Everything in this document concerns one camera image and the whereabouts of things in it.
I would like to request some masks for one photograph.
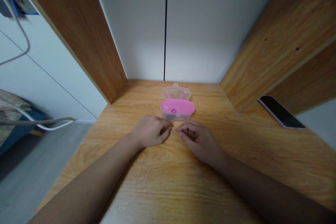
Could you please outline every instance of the wood grain surface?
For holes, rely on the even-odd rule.
[[[161,89],[173,82],[128,80],[107,105],[40,208],[92,164],[143,115],[161,116]],[[336,152],[308,129],[285,129],[258,103],[238,114],[218,84],[179,83],[192,95],[192,119],[210,128],[232,156],[336,210]],[[174,122],[177,128],[181,122]],[[103,223],[262,223],[217,172],[173,131],[144,149],[125,172]]]
[[[335,40],[336,0],[272,0],[220,85],[243,111]]]
[[[32,0],[109,103],[126,82],[99,0]]]
[[[336,42],[288,76],[267,95],[292,114],[299,114],[336,97]]]

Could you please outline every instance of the gray floor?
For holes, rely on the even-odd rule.
[[[0,223],[33,217],[91,126],[72,123],[42,137],[26,135],[0,156]]]

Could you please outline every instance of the transparent plastic box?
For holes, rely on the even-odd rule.
[[[191,97],[190,90],[179,87],[178,83],[174,83],[172,87],[164,87],[161,96],[165,99],[160,105],[163,119],[186,121],[195,111],[193,103],[188,101]]]

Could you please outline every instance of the phone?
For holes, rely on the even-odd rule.
[[[263,96],[258,102],[273,116],[273,118],[284,128],[303,129],[305,126],[300,123],[291,113],[288,112],[272,96]]]

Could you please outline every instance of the white cable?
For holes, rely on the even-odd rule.
[[[30,43],[29,43],[28,36],[27,36],[27,34],[25,33],[24,29],[22,28],[22,26],[21,26],[21,24],[20,24],[20,22],[19,22],[19,20],[18,20],[18,18],[17,18],[17,16],[16,16],[16,14],[15,14],[15,12],[14,12],[14,10],[13,10],[13,6],[12,6],[12,4],[10,3],[9,0],[3,0],[3,1],[4,1],[5,4],[7,5],[7,8],[9,9],[9,11],[10,11],[12,17],[14,18],[14,20],[16,21],[17,25],[19,26],[20,30],[22,31],[22,33],[23,33],[23,35],[24,35],[24,37],[25,37],[25,39],[26,39],[26,41],[27,41],[27,48],[26,48],[26,50],[24,50],[24,51],[23,51],[21,54],[19,54],[18,56],[15,56],[15,57],[13,57],[13,58],[10,58],[10,59],[7,59],[7,60],[5,60],[5,61],[3,61],[3,62],[0,62],[0,66],[3,65],[3,64],[8,63],[8,62],[10,62],[10,61],[13,61],[13,60],[16,60],[16,59],[22,57],[23,55],[25,55],[25,54],[26,54],[27,52],[29,52],[29,50],[30,50]]]
[[[12,108],[16,109],[17,111],[19,111],[21,114],[23,114],[25,117],[27,117],[30,121],[35,121],[34,118],[32,118],[26,111],[24,111],[23,109],[15,106],[14,104],[10,103],[9,101],[7,101],[6,99],[0,97],[0,100],[3,100],[4,102],[8,103],[9,106],[11,106]],[[65,124],[62,124],[58,127],[55,127],[55,128],[48,128],[48,127],[44,127],[43,125],[41,124],[37,124],[38,127],[40,127],[41,129],[44,129],[44,130],[47,130],[47,131],[52,131],[52,130],[57,130],[59,128],[62,128],[64,126],[67,126],[69,125],[70,123],[73,123],[74,121],[70,121],[70,122],[67,122]]]

